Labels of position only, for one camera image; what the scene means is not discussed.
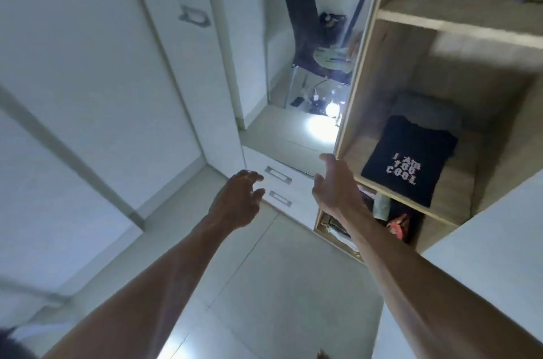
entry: gray folded cloth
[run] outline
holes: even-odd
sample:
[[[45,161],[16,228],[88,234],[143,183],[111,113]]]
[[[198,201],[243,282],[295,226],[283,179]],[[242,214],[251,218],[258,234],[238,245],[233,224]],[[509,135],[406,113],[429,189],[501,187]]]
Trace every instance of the gray folded cloth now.
[[[453,135],[462,129],[462,110],[433,97],[405,92],[398,96],[391,116],[404,116],[426,129],[448,130]]]

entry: drawer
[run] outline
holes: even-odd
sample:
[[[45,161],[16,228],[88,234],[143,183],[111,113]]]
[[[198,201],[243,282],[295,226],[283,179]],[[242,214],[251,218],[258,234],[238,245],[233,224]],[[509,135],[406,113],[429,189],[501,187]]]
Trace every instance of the drawer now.
[[[288,193],[290,197],[298,197],[303,200],[313,199],[311,195],[313,178],[306,173],[292,169],[246,146],[243,146],[243,154],[247,168],[259,172],[267,181],[275,182],[277,189]]]
[[[266,189],[263,199],[313,230],[319,211],[319,206],[311,194],[313,179],[255,150],[245,146],[243,150],[248,169],[264,175],[264,180],[255,184],[255,189]]]

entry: chair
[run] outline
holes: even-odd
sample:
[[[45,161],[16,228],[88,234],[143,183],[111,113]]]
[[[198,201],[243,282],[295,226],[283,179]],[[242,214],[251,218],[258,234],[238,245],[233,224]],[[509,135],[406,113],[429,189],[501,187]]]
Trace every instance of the chair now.
[[[324,26],[319,23],[319,13],[316,9],[316,1],[285,1],[287,3],[290,22],[294,30],[295,41],[295,54],[292,61],[293,73],[283,106],[286,109],[298,68],[302,68],[324,79],[331,79],[344,85],[350,84],[352,72],[345,73],[343,70],[324,68],[315,61],[315,58],[313,57],[315,50],[318,48],[329,48],[331,45],[330,43],[327,43]]]

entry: black t-shirt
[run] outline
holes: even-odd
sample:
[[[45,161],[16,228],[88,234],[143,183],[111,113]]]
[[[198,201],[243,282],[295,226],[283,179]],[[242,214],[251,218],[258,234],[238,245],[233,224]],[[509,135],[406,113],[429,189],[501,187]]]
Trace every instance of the black t-shirt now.
[[[436,183],[458,139],[390,116],[362,176],[430,207]]]

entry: forearm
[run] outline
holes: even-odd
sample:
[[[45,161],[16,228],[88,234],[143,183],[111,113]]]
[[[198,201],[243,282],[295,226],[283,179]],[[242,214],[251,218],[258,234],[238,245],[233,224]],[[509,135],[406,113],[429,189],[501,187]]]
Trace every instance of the forearm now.
[[[387,232],[368,212],[348,210],[342,223],[418,357],[541,357],[535,338]]]
[[[181,242],[81,321],[51,358],[156,358],[230,230],[204,218]]]

